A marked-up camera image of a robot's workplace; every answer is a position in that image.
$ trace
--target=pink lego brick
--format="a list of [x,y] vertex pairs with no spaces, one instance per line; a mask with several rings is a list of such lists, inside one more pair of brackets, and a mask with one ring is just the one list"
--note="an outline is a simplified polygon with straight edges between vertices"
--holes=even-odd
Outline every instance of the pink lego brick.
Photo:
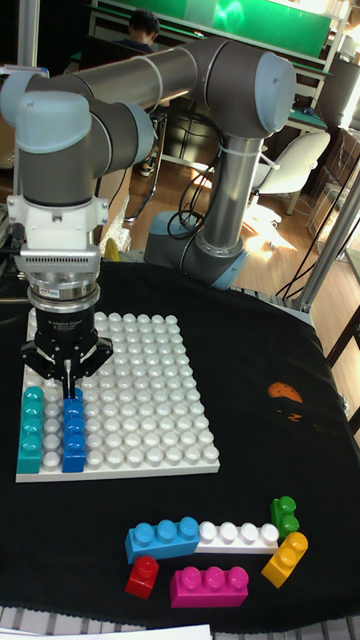
[[199,571],[186,567],[175,571],[170,582],[172,607],[239,607],[248,595],[249,576],[245,569],[222,571],[210,567]]

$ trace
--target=orange stain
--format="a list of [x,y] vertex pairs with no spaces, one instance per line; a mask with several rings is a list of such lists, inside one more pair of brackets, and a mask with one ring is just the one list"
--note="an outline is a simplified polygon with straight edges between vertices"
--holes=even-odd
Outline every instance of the orange stain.
[[292,420],[293,422],[299,422],[300,418],[302,418],[302,416],[298,413],[292,413],[288,419]]
[[301,402],[301,395],[288,384],[284,382],[274,382],[268,388],[268,393],[270,398],[289,398],[289,400],[294,400],[294,402]]

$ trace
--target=green board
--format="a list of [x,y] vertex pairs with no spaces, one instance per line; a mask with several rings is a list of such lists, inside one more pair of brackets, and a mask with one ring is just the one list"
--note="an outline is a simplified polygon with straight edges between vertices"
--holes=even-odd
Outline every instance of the green board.
[[313,58],[318,58],[330,27],[329,18],[271,0],[119,0],[119,4]]

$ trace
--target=white lego baseplate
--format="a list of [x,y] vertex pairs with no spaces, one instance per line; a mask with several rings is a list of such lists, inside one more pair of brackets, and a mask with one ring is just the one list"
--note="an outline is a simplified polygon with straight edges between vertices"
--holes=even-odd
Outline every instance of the white lego baseplate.
[[[27,339],[36,331],[30,312]],[[82,473],[62,473],[62,388],[25,366],[23,390],[44,391],[42,462],[38,474],[17,482],[100,480],[216,473],[219,451],[175,316],[95,315],[114,354],[77,386],[84,393],[86,464]]]
[[279,532],[269,523],[258,528],[250,522],[242,527],[236,527],[232,522],[223,522],[220,527],[212,522],[202,522],[199,537],[195,553],[273,554],[279,548]]

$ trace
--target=yellow lego brick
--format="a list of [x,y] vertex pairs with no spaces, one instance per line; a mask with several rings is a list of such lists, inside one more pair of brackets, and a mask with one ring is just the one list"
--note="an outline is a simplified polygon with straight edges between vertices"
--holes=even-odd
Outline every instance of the yellow lego brick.
[[279,589],[294,571],[308,546],[304,534],[299,531],[289,533],[261,573]]

